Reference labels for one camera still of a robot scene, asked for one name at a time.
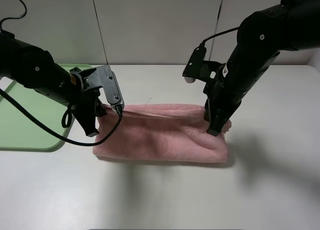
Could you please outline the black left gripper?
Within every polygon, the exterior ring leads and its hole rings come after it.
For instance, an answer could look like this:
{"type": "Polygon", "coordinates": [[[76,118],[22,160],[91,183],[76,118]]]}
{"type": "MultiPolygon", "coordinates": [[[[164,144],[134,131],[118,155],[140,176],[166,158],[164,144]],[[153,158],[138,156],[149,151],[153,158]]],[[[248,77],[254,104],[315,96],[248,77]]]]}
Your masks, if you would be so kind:
{"type": "Polygon", "coordinates": [[[80,126],[85,135],[94,137],[99,134],[96,128],[96,117],[103,117],[107,113],[99,99],[100,83],[95,80],[97,68],[80,69],[73,67],[66,73],[66,79],[59,84],[59,93],[63,101],[80,126]]]}

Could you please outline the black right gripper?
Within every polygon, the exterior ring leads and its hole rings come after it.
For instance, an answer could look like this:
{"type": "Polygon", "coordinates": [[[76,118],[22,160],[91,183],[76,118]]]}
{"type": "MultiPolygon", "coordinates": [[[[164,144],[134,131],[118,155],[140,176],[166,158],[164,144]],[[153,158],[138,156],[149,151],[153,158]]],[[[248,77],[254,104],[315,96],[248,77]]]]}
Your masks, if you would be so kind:
{"type": "Polygon", "coordinates": [[[207,100],[205,102],[205,114],[215,115],[218,110],[232,115],[240,106],[239,103],[232,103],[232,95],[225,86],[223,77],[223,70],[225,70],[226,63],[219,63],[216,61],[204,60],[200,69],[200,75],[205,81],[203,93],[206,94],[207,100]]]}

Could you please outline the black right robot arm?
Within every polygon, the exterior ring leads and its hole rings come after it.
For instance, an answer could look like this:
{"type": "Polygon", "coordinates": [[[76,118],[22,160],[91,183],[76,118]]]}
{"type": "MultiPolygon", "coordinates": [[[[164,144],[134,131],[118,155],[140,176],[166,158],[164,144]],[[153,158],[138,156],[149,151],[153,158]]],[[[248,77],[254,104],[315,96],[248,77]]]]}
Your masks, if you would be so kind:
{"type": "Polygon", "coordinates": [[[320,0],[281,0],[254,12],[238,27],[236,47],[216,72],[217,83],[208,90],[209,112],[232,115],[280,51],[319,46],[320,0]]]}

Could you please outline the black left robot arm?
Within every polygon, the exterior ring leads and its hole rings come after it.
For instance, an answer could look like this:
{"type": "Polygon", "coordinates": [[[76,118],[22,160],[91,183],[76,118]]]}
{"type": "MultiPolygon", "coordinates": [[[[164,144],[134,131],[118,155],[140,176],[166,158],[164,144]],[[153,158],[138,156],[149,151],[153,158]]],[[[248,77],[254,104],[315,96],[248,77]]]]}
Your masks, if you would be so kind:
{"type": "Polygon", "coordinates": [[[0,75],[66,106],[66,113],[75,117],[89,137],[98,135],[96,118],[106,114],[99,100],[100,86],[90,80],[95,71],[78,67],[67,71],[48,51],[0,35],[0,75]]]}

